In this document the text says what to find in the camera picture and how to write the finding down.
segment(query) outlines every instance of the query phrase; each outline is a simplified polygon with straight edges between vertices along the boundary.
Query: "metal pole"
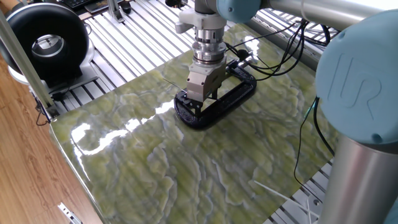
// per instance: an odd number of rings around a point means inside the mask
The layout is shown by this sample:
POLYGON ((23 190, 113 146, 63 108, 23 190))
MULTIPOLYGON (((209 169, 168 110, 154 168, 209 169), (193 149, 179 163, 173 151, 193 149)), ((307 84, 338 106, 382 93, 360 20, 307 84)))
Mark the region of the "metal pole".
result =
POLYGON ((398 197, 398 154, 340 138, 318 224, 383 223, 398 197))
MULTIPOLYGON (((12 31, 10 25, 8 24, 6 18, 2 13, 0 13, 0 38, 7 50, 10 52, 12 58, 15 63, 18 65, 22 74, 26 77, 29 85, 34 90, 40 102, 43 104, 44 108, 47 110, 48 108, 52 108, 49 111, 54 111, 53 107, 54 102, 52 101, 49 93, 43 86, 42 81, 39 78, 35 68, 30 62, 29 58, 25 54, 24 49, 19 43, 15 33, 12 31)), ((58 114, 57 110, 54 113, 50 113, 51 117, 54 117, 58 114)))
POLYGON ((343 30, 379 12, 398 7, 398 4, 391 0, 375 1, 373 5, 354 0, 263 0, 263 2, 267 2, 262 5, 263 7, 271 7, 338 30, 343 30))
POLYGON ((124 22, 124 18, 121 14, 118 0, 108 0, 108 6, 109 6, 109 13, 118 22, 124 22))

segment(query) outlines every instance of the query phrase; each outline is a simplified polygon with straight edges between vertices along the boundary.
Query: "glossy surface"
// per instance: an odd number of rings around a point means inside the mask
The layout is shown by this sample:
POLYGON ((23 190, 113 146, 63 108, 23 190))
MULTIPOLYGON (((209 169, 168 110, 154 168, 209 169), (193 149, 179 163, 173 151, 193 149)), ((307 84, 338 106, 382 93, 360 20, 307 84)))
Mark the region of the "glossy surface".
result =
MULTIPOLYGON (((253 36, 239 25, 224 40, 237 44, 253 36)), ((283 54, 264 40, 247 47, 271 65, 283 54)), ((299 189, 293 169, 299 126, 315 97, 314 72, 299 64, 288 75, 259 82, 241 107, 210 129, 194 131, 175 115, 180 90, 163 80, 185 86, 191 62, 187 52, 52 123, 105 223, 262 223, 284 200, 254 180, 287 196, 299 189)), ((220 92, 237 83, 228 79, 220 92)), ((336 139, 321 114, 318 122, 328 139, 336 139)), ((329 159, 307 123, 299 179, 309 179, 329 159)))

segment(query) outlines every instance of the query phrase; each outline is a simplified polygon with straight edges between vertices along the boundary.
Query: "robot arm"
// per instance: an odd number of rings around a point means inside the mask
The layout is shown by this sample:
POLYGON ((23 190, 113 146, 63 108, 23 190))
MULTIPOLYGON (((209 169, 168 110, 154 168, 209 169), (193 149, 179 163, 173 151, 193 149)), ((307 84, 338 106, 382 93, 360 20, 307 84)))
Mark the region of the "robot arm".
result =
POLYGON ((359 0, 196 0, 176 25, 178 33, 195 27, 185 98, 200 103, 227 78, 226 20, 247 22, 271 7, 342 30, 320 59, 316 83, 326 118, 352 140, 343 138, 336 150, 319 224, 382 223, 398 197, 398 93, 391 85, 398 82, 398 11, 381 13, 398 4, 384 2, 389 6, 359 0))

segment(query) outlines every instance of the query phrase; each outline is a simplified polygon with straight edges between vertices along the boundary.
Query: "ur logo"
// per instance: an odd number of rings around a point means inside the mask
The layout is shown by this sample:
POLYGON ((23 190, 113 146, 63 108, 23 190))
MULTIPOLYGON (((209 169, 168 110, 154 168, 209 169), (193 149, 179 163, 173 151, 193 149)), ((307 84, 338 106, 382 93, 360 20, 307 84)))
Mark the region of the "ur logo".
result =
POLYGON ((333 76, 328 100, 347 110, 368 114, 375 119, 381 93, 380 70, 346 54, 340 55, 333 76))

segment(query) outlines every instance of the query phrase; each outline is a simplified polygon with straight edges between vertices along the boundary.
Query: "wooden floor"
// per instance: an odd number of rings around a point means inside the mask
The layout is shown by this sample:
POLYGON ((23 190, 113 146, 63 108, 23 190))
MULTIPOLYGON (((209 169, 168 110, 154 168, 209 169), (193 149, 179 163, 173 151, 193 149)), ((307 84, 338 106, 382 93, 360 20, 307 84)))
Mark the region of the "wooden floor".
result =
POLYGON ((37 115, 28 88, 12 79, 0 58, 0 224, 67 224, 60 202, 84 224, 101 223, 51 143, 49 126, 36 126, 37 115))

